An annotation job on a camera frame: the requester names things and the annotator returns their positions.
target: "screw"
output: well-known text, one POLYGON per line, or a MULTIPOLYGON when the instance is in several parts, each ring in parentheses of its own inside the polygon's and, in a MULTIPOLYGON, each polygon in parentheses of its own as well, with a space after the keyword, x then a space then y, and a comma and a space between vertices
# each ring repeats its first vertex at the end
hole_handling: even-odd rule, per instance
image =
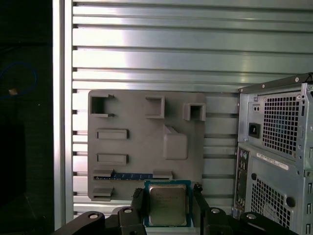
POLYGON ((90 219, 96 219, 96 218, 98 218, 98 215, 97 215, 97 214, 91 214, 91 215, 89 216, 89 218, 90 218, 90 219))
POLYGON ((247 217, 248 219, 256 219, 256 216, 253 215, 253 214, 247 214, 246 217, 247 217))
POLYGON ((220 210, 217 209, 217 208, 213 208, 211 211, 212 211, 214 214, 220 213, 220 210))
POLYGON ((125 209, 124 212, 125 213, 131 213, 133 210, 132 209, 125 209))

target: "fan grille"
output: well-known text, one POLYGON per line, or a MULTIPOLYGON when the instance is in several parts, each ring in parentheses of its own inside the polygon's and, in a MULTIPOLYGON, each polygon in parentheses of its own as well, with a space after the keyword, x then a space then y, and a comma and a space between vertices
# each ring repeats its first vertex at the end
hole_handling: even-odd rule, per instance
POLYGON ((252 184, 251 211, 290 228, 291 212, 284 207, 284 197, 260 179, 252 184))
POLYGON ((296 96, 268 98, 264 110, 264 146, 294 155, 298 115, 299 101, 296 96))

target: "ventilation grille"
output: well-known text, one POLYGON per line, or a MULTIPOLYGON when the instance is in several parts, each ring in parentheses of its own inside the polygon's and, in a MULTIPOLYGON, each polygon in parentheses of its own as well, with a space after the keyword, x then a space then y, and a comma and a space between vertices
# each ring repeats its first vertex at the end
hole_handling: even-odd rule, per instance
POLYGON ((251 211, 262 214, 285 228, 290 227, 291 212, 284 207, 283 195, 259 179, 257 184, 252 184, 251 211))
POLYGON ((268 98, 264 110, 264 146, 295 156, 298 115, 299 101, 295 96, 268 98))

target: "pc tower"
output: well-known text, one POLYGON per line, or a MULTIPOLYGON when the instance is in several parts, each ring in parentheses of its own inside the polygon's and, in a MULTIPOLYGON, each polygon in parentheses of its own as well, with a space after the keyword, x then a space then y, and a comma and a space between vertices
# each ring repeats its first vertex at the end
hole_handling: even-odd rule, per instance
POLYGON ((312 74, 239 91, 235 215, 257 212, 313 234, 312 74))

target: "blue cable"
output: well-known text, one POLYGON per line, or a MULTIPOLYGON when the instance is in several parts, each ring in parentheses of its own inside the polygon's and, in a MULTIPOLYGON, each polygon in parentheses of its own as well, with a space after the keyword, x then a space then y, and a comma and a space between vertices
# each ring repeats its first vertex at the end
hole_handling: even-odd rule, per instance
POLYGON ((10 94, 8 94, 8 95, 2 95, 2 96, 0 96, 0 99, 11 98, 11 97, 14 97, 14 96, 26 94, 26 93, 30 92, 32 89, 34 89, 35 86, 36 86, 36 84, 37 84, 37 77, 38 77, 38 76, 37 76, 36 70, 35 70, 30 64, 25 63, 25 62, 14 62, 14 63, 8 65, 7 67, 5 67, 4 70, 2 70, 2 71, 0 72, 0 79, 2 78, 3 74, 4 74, 9 68, 11 68, 11 67, 13 67, 13 66, 15 66, 15 65, 25 65, 25 66, 27 66, 28 68, 30 68, 30 70, 31 70, 31 71, 33 72, 33 74, 34 74, 34 78, 35 78, 34 83, 33 83, 29 88, 27 88, 27 89, 24 90, 24 91, 19 92, 18 94, 14 94, 14 95, 10 95, 10 94))

